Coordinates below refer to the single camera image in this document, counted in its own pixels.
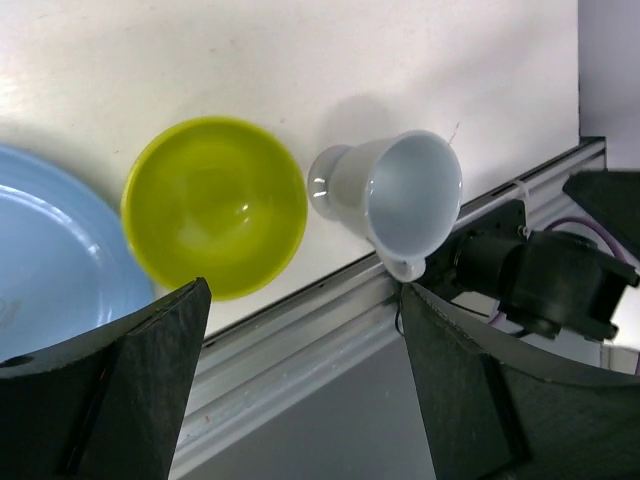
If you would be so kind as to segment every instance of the cable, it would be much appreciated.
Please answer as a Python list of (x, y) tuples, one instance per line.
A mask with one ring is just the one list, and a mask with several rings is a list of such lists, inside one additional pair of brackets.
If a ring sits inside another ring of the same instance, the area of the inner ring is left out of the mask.
[(613, 238), (613, 236), (605, 230), (602, 225), (599, 223), (589, 220), (588, 218), (583, 217), (564, 217), (559, 218), (558, 220), (554, 220), (549, 225), (547, 225), (544, 229), (545, 232), (550, 232), (551, 230), (555, 230), (560, 225), (564, 225), (566, 223), (576, 223), (578, 225), (582, 225), (590, 229), (593, 233), (598, 235), (604, 243), (607, 244), (609, 250), (611, 250), (611, 254), (616, 257), (618, 260), (626, 262), (624, 253), (622, 253), (622, 249), (618, 245), (618, 242)]

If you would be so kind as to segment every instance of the cup handle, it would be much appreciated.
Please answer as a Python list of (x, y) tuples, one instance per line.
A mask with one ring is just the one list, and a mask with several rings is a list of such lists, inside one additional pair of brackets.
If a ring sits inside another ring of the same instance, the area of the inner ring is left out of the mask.
[(415, 260), (394, 260), (378, 252), (378, 257), (396, 280), (402, 283), (413, 282), (419, 279), (427, 268), (424, 258)]

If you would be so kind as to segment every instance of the white wall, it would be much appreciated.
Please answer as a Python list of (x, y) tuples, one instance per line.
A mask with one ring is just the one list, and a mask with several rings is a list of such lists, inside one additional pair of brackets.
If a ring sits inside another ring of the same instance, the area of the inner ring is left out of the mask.
[(640, 168), (640, 1), (578, 4), (580, 133), (607, 137), (609, 165)]

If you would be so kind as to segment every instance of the gray floor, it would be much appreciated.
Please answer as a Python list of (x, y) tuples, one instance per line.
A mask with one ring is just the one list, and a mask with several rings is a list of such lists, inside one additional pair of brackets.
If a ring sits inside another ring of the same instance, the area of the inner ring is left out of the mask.
[(188, 480), (435, 480), (404, 341), (227, 448)]

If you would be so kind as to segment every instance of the cup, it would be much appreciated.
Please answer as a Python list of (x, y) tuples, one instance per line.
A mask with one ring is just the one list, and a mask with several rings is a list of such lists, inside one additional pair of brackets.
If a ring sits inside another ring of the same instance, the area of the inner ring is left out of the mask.
[(307, 189), (320, 215), (366, 238), (391, 275), (411, 282), (455, 225), (462, 171), (446, 140), (411, 131), (328, 148), (313, 162)]

